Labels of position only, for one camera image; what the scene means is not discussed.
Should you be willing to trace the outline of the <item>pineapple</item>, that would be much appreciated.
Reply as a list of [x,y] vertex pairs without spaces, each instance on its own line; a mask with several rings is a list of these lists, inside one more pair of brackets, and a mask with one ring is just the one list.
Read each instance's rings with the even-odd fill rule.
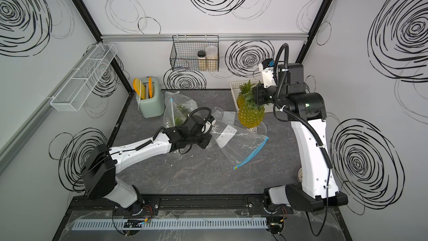
[[251,92],[252,86],[253,86],[253,83],[250,80],[248,82],[246,82],[246,83],[244,83],[244,84],[242,84],[242,85],[239,86],[240,92],[239,92],[238,97],[237,97],[237,106],[238,106],[238,109],[240,109],[241,107],[243,107],[243,105],[245,104],[245,99],[246,99],[245,95],[248,92]]
[[255,103],[253,91],[245,95],[245,104],[238,111],[241,124],[247,128],[257,127],[264,119],[265,108]]

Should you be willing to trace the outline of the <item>zip-top bag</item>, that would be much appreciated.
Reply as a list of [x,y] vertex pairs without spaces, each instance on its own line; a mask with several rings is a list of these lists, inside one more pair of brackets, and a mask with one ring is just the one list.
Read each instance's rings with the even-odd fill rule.
[[183,115],[188,115],[198,108],[196,101],[188,96],[181,94],[179,91],[173,93],[170,91],[165,92],[165,105],[169,109],[176,109]]
[[235,111],[224,111],[220,107],[214,107],[212,110],[212,114],[214,115],[217,121],[220,121],[229,125],[234,125],[236,127],[246,129],[252,133],[256,133],[259,135],[264,135],[264,136],[267,135],[267,128],[263,122],[261,122],[257,127],[247,128],[241,124],[241,122],[239,121],[237,112]]
[[180,103],[172,99],[166,102],[163,114],[163,123],[166,128],[182,125],[189,117],[190,113],[197,107],[191,101]]
[[214,125],[211,134],[214,144],[232,163],[234,170],[252,160],[269,139],[267,136],[225,123]]

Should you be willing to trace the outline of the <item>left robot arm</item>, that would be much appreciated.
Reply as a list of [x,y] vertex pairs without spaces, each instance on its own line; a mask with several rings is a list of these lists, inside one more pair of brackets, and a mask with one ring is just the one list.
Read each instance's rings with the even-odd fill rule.
[[150,138],[118,147],[95,147],[81,168],[87,197],[108,199],[122,208],[125,215],[139,215],[147,208],[143,196],[136,186],[126,184],[117,175],[151,157],[175,151],[185,154],[193,146],[205,149],[214,123],[211,109],[201,107],[193,110],[182,124],[160,127]]

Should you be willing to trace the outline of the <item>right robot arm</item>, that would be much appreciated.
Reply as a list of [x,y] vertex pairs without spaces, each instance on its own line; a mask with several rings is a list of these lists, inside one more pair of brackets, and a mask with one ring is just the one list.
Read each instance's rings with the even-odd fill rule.
[[333,164],[325,140],[324,99],[306,91],[302,64],[289,63],[289,45],[282,44],[275,59],[259,65],[263,83],[253,88],[255,103],[272,104],[274,111],[286,114],[296,135],[302,182],[265,190],[267,207],[286,205],[294,210],[315,212],[330,206],[348,204],[332,174]]

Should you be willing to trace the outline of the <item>white plastic basket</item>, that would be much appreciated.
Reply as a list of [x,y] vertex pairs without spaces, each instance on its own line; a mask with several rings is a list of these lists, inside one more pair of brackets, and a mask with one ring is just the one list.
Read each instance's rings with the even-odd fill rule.
[[[254,87],[256,87],[257,85],[260,85],[260,84],[262,86],[264,86],[264,84],[261,80],[247,80],[247,81],[241,80],[241,81],[230,82],[230,90],[231,90],[231,95],[233,97],[236,112],[238,112],[240,110],[240,106],[241,106],[240,104],[237,103],[237,99],[238,99],[239,94],[241,92],[240,87],[242,85],[247,84],[248,82],[250,82]],[[263,104],[263,106],[265,108],[265,113],[273,113],[273,108],[274,108],[273,103]]]

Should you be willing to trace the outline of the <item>mint green toaster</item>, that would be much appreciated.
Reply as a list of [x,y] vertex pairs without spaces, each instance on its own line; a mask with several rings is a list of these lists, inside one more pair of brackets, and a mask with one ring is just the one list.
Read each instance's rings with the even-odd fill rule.
[[164,96],[156,78],[153,82],[153,98],[148,98],[148,78],[140,79],[146,87],[146,98],[144,100],[136,94],[137,106],[143,117],[153,118],[161,116],[165,111]]

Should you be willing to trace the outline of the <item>white lid jar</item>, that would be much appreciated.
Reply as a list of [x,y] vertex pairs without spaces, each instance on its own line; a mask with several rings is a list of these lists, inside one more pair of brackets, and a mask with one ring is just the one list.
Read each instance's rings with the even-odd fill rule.
[[218,47],[210,45],[205,49],[206,53],[206,70],[218,71]]

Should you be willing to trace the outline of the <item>orange toast slice right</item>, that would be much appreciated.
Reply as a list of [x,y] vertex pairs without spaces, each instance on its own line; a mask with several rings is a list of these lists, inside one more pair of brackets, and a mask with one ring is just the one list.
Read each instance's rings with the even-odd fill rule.
[[153,98],[153,82],[151,77],[148,78],[148,98]]

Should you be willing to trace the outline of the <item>black lid spice jar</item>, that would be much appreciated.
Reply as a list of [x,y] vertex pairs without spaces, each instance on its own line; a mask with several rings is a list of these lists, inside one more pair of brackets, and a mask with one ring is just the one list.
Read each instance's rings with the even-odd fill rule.
[[206,52],[205,50],[200,50],[197,52],[198,57],[198,70],[206,71]]

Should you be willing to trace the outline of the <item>yellow toast slice left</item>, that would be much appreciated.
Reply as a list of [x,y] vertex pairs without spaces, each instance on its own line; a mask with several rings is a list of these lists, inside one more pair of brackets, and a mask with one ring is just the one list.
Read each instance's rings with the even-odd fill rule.
[[133,88],[140,99],[144,100],[146,98],[146,87],[140,79],[135,78],[133,80]]

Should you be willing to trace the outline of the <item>white woven ball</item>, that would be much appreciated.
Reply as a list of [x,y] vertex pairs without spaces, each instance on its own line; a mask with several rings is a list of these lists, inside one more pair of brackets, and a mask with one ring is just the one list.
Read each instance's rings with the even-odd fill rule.
[[301,183],[303,181],[303,169],[298,170],[298,181]]

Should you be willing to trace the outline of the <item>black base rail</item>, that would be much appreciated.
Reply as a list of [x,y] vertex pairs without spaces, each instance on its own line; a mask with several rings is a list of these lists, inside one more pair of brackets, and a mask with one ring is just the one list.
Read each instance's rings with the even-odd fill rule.
[[297,204],[271,204],[266,194],[210,194],[210,195],[143,195],[143,203],[130,208],[122,208],[108,199],[90,200],[86,196],[74,197],[66,214],[74,211],[101,212],[110,211],[114,216],[126,218],[150,217],[168,210],[235,210],[250,215],[293,214],[296,210],[303,211]]

